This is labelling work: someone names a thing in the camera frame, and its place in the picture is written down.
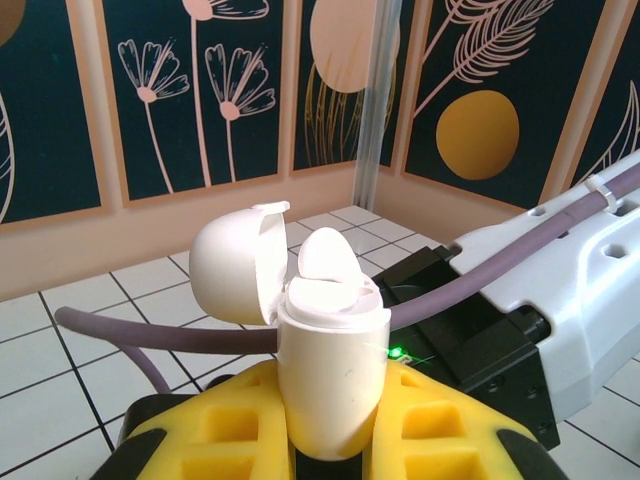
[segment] gold circle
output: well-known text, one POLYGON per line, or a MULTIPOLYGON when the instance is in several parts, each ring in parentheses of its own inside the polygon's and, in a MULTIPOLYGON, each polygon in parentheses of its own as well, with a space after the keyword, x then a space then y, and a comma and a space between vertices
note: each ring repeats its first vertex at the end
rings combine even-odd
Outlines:
POLYGON ((502 172, 516 152, 518 112, 499 92, 480 90, 449 105, 438 120, 436 145, 444 163, 465 180, 502 172))
POLYGON ((0 0, 0 47, 18 30, 26 5, 27 0, 0 0))

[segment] leaf illustration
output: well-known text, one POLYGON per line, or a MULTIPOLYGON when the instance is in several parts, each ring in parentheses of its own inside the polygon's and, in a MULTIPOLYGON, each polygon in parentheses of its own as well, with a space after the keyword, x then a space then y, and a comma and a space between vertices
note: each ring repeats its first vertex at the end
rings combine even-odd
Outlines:
POLYGON ((467 83, 482 83, 498 69, 525 55, 535 36, 540 17, 555 0, 507 0, 492 15, 482 16, 460 37, 453 56, 453 70, 416 109, 417 116, 454 77, 467 83))
POLYGON ((481 21, 485 17, 493 15, 496 8, 507 1, 509 0, 445 0, 447 17, 440 25, 440 28, 438 28, 429 45, 427 45, 427 49, 422 57, 422 63, 424 64, 424 62, 426 62, 449 23, 467 25, 472 22, 481 21))
POLYGON ((7 184, 6 192, 4 193, 4 202, 0 210, 0 223, 4 220, 7 210, 9 209, 9 204, 11 203, 15 172, 15 154, 13 151, 11 125, 9 125, 7 109, 4 105, 2 94, 0 93, 0 185, 7 184))
POLYGON ((624 113, 622 124, 616 136, 596 162, 576 183, 584 182, 589 175, 596 171, 610 167, 618 160, 633 153, 638 148, 638 136, 640 135, 640 105, 638 104, 638 92, 633 81, 629 82, 629 100, 627 110, 624 113))

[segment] white plastic container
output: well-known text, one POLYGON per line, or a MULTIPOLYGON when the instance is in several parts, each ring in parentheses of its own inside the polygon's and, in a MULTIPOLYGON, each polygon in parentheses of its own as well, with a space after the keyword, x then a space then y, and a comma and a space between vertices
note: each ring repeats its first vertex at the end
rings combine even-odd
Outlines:
POLYGON ((371 439, 384 388, 391 313, 346 239, 309 236, 299 271, 284 285, 287 202, 220 217, 190 254, 200 307, 220 320, 275 324, 278 380, 289 438, 323 461, 350 458, 371 439))

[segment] peach wall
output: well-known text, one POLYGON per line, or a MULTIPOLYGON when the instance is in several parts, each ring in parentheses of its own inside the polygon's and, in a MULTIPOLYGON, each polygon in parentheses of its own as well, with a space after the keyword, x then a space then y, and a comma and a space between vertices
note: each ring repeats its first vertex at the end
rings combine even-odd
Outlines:
MULTIPOLYGON (((275 181, 223 191, 212 189, 165 203, 123 209, 113 133, 109 121, 105 74, 100 61, 93 2, 73 0, 81 18, 82 42, 89 62, 88 91, 96 110, 99 151, 104 165, 105 193, 110 212, 99 217, 61 221, 37 228, 13 229, 0 235, 0 301, 97 275, 189 248, 199 229, 213 218, 254 203, 286 199, 292 204, 287 221, 347 206, 351 203, 354 168, 319 169, 285 174, 275 181)), ((298 31, 299 2, 287 10, 285 32, 298 31)), ((285 37, 282 102, 293 105, 297 55, 295 35, 285 37)), ((285 108, 282 127, 291 132, 294 108, 285 108)), ((289 172, 291 142, 282 142, 280 171, 289 172)))
MULTIPOLYGON (((417 95, 421 56, 426 44, 430 3, 430 0, 416 0, 394 161, 391 169, 381 168, 378 175, 374 211, 447 243, 469 231, 503 222, 521 210, 402 172, 411 134, 411 110, 417 95)), ((629 0, 607 2, 605 6, 549 170, 542 201, 561 193, 566 188, 565 179, 573 175, 636 4, 637 0, 629 0)))

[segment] open lid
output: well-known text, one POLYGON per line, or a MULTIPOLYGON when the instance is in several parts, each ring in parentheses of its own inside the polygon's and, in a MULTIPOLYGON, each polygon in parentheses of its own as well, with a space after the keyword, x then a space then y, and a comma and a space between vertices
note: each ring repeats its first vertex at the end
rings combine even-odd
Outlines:
POLYGON ((189 255, 189 275, 205 313, 230 323, 271 325, 287 272, 287 210, 286 201, 255 205, 200 231, 189 255))

